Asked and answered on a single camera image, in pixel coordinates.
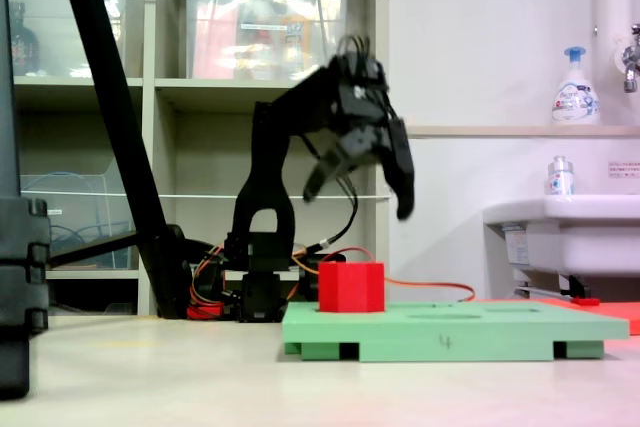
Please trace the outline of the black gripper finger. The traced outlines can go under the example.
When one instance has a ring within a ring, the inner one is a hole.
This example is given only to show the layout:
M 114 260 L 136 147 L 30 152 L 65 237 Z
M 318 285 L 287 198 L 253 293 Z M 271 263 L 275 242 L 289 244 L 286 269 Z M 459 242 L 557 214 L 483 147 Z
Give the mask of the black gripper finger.
M 387 184 L 397 197 L 396 217 L 407 220 L 415 205 L 415 171 L 404 121 L 392 118 L 383 129 L 380 153 L 381 165 Z
M 303 189 L 303 198 L 307 203 L 318 196 L 327 182 L 343 178 L 348 171 L 355 169 L 363 158 L 363 149 L 345 139 L 337 142 L 323 155 L 317 152 L 308 139 L 304 139 L 303 143 L 316 159 L 316 165 Z

